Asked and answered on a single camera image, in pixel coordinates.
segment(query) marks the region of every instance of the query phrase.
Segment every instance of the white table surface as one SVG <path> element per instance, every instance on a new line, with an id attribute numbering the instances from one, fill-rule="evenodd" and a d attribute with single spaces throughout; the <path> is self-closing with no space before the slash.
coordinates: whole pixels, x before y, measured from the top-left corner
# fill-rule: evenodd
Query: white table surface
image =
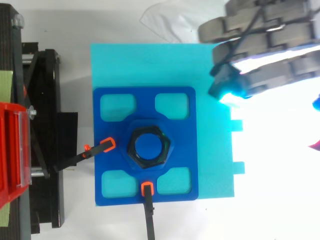
<path id="1" fill-rule="evenodd" d="M 162 43 L 139 23 L 161 0 L 6 2 L 24 16 L 23 42 L 61 55 L 61 107 L 79 113 L 80 153 L 93 144 L 90 43 Z M 244 132 L 232 136 L 234 161 L 246 163 L 246 174 L 235 176 L 236 197 L 155 203 L 156 239 L 319 240 L 320 152 L 306 147 L 320 139 L 320 113 L 306 107 L 320 93 L 318 82 L 289 87 L 286 95 L 270 91 L 234 111 L 244 118 Z M 32 240 L 147 239 L 142 204 L 96 207 L 93 159 L 63 174 L 65 223 L 41 224 Z"/>

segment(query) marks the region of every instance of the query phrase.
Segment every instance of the hexagonal nut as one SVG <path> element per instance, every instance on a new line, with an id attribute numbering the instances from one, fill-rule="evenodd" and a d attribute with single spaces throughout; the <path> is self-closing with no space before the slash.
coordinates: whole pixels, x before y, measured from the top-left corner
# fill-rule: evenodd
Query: hexagonal nut
<path id="1" fill-rule="evenodd" d="M 136 151 L 136 141 L 143 134 L 154 134 L 160 139 L 162 144 L 162 150 L 157 157 L 153 159 L 144 159 L 138 155 Z M 131 134 L 130 141 L 127 145 L 127 154 L 142 169 L 148 169 L 166 163 L 170 149 L 170 144 L 170 139 L 161 131 L 161 129 L 158 126 L 153 125 L 138 127 Z"/>

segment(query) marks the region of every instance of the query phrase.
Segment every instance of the blue 3d printed plate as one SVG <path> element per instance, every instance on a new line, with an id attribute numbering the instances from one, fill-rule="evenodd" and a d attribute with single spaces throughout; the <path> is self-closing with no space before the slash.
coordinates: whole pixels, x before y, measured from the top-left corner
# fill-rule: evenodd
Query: blue 3d printed plate
<path id="1" fill-rule="evenodd" d="M 183 119 L 169 119 L 156 110 L 156 97 L 163 94 L 185 94 L 188 98 L 188 115 Z M 122 121 L 105 121 L 101 117 L 101 99 L 107 95 L 132 95 L 135 98 L 135 112 Z M 136 185 L 135 189 L 144 182 L 152 182 L 154 186 L 154 202 L 172 202 L 195 200 L 198 198 L 198 154 L 197 154 L 197 116 L 196 116 L 196 92 L 192 87 L 104 87 L 97 88 L 93 94 L 94 105 L 94 144 L 98 145 L 106 137 L 112 137 L 117 146 L 114 150 L 101 153 L 95 157 L 95 201 L 99 206 L 135 204 L 143 203 L 144 197 L 141 189 L 132 192 L 132 196 L 115 197 L 108 195 L 108 191 L 103 191 L 103 181 L 108 175 L 108 171 L 124 171 L 130 175 Z M 132 132 L 141 127 L 158 126 L 162 132 L 170 139 L 170 149 L 167 160 L 164 164 L 142 169 L 127 154 L 127 147 L 132 136 Z M 148 150 L 152 142 L 149 137 L 139 144 L 135 143 L 136 150 L 148 158 L 151 154 Z M 187 169 L 186 187 L 184 192 L 173 191 L 158 192 L 158 178 L 166 176 L 170 170 Z M 169 185 L 176 185 L 174 175 L 168 176 Z M 109 185 L 117 185 L 118 182 L 106 182 L 105 188 Z"/>

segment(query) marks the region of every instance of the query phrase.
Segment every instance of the square cutout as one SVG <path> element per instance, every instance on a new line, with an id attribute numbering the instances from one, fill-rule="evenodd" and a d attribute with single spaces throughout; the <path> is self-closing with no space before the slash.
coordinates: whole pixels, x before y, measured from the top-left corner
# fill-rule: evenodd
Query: square cutout
<path id="1" fill-rule="evenodd" d="M 106 94 L 100 99 L 100 115 L 105 122 L 120 122 L 137 109 L 132 94 Z"/>
<path id="2" fill-rule="evenodd" d="M 189 117 L 189 97 L 185 93 L 159 93 L 155 96 L 155 110 L 171 120 Z"/>

